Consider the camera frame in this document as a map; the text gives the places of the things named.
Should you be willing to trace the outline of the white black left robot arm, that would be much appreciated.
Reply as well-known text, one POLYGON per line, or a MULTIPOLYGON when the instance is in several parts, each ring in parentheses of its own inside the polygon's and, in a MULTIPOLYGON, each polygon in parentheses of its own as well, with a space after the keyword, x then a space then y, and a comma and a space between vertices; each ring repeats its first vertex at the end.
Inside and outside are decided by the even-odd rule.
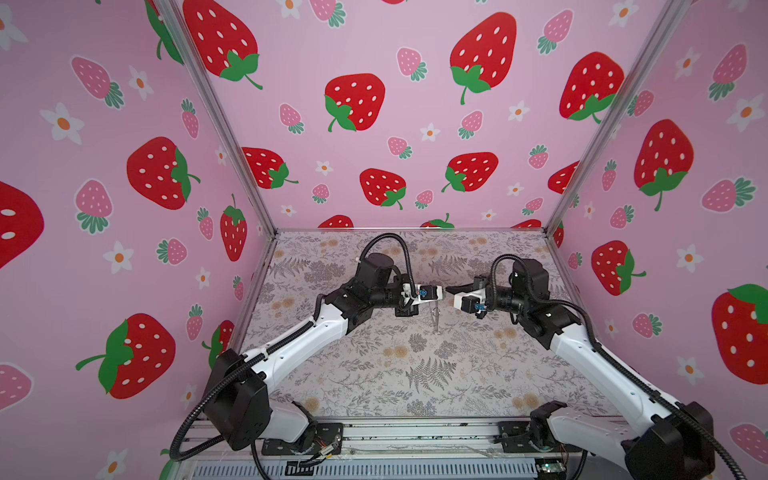
POLYGON ((297 402, 271 404, 270 392, 311 356, 369 320, 375 310, 411 317, 420 305, 443 298, 441 286, 415 285, 392 258, 371 253, 358 262, 350 280, 319 295, 312 315, 300 324, 243 354, 222 352, 206 391, 217 385, 222 389, 202 412, 234 451, 257 440, 274 440, 305 452, 321 438, 317 421, 297 402))

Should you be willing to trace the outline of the clear acrylic keyring holder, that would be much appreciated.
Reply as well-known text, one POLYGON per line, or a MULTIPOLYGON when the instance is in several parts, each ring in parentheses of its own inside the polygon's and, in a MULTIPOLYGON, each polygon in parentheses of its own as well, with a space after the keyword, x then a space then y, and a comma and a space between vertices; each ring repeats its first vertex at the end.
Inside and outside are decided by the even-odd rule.
POLYGON ((430 317, 431 317, 431 325, 432 325, 432 332, 434 334, 440 333, 440 302, 435 301, 430 303, 430 317))

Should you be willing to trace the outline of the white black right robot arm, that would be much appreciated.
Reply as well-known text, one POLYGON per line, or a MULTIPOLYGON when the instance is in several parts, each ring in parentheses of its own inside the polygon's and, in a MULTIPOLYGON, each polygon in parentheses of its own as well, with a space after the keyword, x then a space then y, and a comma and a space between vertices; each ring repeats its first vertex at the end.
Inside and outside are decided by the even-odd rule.
POLYGON ((713 418, 696 402, 683 404, 615 357, 596 339, 586 312, 553 299, 549 273, 534 259, 509 255, 506 287, 496 274, 449 286, 456 309, 483 318, 506 312, 545 349, 580 372, 621 414, 624 425, 550 402, 530 415, 531 444, 570 444, 626 470, 634 479, 703 479, 716 466, 713 418))

